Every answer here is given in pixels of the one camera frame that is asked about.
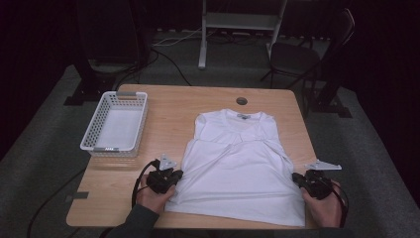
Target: black sleeve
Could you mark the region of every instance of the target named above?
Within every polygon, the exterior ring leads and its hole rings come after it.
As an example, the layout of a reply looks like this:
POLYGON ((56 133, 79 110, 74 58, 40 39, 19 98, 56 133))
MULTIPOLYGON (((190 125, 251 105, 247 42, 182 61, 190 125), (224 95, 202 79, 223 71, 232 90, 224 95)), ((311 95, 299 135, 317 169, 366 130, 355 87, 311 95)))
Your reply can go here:
POLYGON ((107 238, 149 238, 158 214, 141 205, 135 205, 127 216, 126 222, 115 227, 107 238))
POLYGON ((321 228, 319 238, 355 238, 355 235, 345 228, 321 228))

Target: table top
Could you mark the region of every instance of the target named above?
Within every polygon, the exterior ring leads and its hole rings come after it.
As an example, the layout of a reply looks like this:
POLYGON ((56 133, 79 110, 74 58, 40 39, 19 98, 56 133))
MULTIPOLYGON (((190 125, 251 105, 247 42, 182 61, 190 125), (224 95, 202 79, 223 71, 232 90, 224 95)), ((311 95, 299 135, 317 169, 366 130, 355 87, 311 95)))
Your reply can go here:
MULTIPOLYGON (((67 214, 70 226, 112 227, 123 223, 131 210, 131 194, 140 171, 161 154, 167 154, 171 160, 178 162, 176 169, 179 169, 185 147, 193 138, 195 119, 199 113, 225 108, 241 113, 262 111, 274 117, 281 145, 296 172, 304 174, 304 165, 316 161, 295 95, 290 90, 125 84, 119 91, 148 94, 149 109, 139 154, 132 159, 134 163, 113 164, 109 163, 109 159, 91 158, 67 214), (238 104, 239 97, 246 98, 248 103, 238 104), (77 198, 78 194, 87 196, 77 198)), ((315 227, 312 217, 306 213, 306 228, 315 227)), ((156 227, 293 228, 177 212, 164 212, 156 227)))

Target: chair backrest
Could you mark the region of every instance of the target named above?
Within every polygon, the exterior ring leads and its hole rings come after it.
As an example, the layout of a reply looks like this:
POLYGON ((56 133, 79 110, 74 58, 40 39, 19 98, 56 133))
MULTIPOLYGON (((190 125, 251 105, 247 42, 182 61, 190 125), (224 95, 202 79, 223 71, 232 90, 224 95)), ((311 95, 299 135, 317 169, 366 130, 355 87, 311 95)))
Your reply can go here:
POLYGON ((350 39, 355 31, 355 20, 349 9, 339 12, 331 21, 328 34, 331 38, 331 44, 324 58, 330 57, 350 39))

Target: dark background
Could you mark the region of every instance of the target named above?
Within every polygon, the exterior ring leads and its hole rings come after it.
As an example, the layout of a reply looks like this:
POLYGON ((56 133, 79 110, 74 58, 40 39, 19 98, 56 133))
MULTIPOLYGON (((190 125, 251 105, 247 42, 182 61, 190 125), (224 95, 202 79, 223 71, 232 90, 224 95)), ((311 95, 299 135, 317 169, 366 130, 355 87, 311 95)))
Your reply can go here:
MULTIPOLYGON (((223 1, 209 1, 216 10, 223 1)), ((84 56, 75 0, 0 2, 0 158, 3 158, 68 65, 84 56)), ((199 0, 143 0, 143 23, 163 30, 196 30, 199 0)), ((232 1, 231 12, 272 14, 278 1, 232 1)), ((353 90, 411 194, 420 203, 418 95, 420 3, 390 0, 290 1, 281 33, 326 37, 331 12, 349 6, 356 32, 331 64, 327 79, 353 90)))

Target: human hand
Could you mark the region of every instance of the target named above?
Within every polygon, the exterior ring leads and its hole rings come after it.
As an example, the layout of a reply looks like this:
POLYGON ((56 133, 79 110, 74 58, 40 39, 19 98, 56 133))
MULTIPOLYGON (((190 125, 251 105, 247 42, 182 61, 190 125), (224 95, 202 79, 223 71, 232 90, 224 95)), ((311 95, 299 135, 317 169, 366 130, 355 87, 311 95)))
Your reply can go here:
MULTIPOLYGON (((141 187, 145 187, 148 175, 140 180, 141 187)), ((146 187, 137 193, 136 204, 142 205, 151 211, 161 214, 166 202, 175 194, 175 185, 172 185, 166 193, 155 193, 151 188, 146 187)))
MULTIPOLYGON (((333 188, 337 194, 340 194, 340 184, 333 181, 333 188)), ((315 222, 320 227, 340 227, 342 218, 342 207, 340 200, 334 192, 331 192, 327 197, 322 200, 318 200, 312 197, 309 192, 301 187, 302 197, 306 204, 309 206, 309 210, 314 218, 315 222)))

